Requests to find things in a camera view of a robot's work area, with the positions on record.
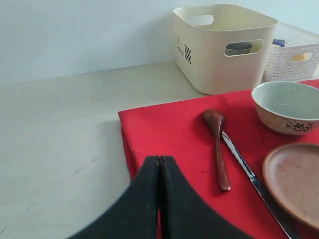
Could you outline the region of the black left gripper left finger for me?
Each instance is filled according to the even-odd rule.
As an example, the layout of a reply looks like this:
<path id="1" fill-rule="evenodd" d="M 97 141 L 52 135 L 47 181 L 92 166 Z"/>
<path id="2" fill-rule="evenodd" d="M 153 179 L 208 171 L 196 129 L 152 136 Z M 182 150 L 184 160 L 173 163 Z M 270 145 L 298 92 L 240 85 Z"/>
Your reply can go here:
<path id="1" fill-rule="evenodd" d="M 157 238 L 159 172 L 159 157 L 147 157 L 137 175 L 119 199 L 94 222 L 70 236 L 70 238 Z"/>

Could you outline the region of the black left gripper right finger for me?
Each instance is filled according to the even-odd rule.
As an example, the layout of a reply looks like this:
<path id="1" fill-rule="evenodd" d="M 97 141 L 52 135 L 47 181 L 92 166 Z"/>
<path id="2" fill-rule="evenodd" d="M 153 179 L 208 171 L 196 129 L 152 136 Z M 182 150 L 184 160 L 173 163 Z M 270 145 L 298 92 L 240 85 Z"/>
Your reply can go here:
<path id="1" fill-rule="evenodd" d="M 158 207 L 162 239 L 250 239 L 192 188 L 175 159 L 159 158 Z"/>

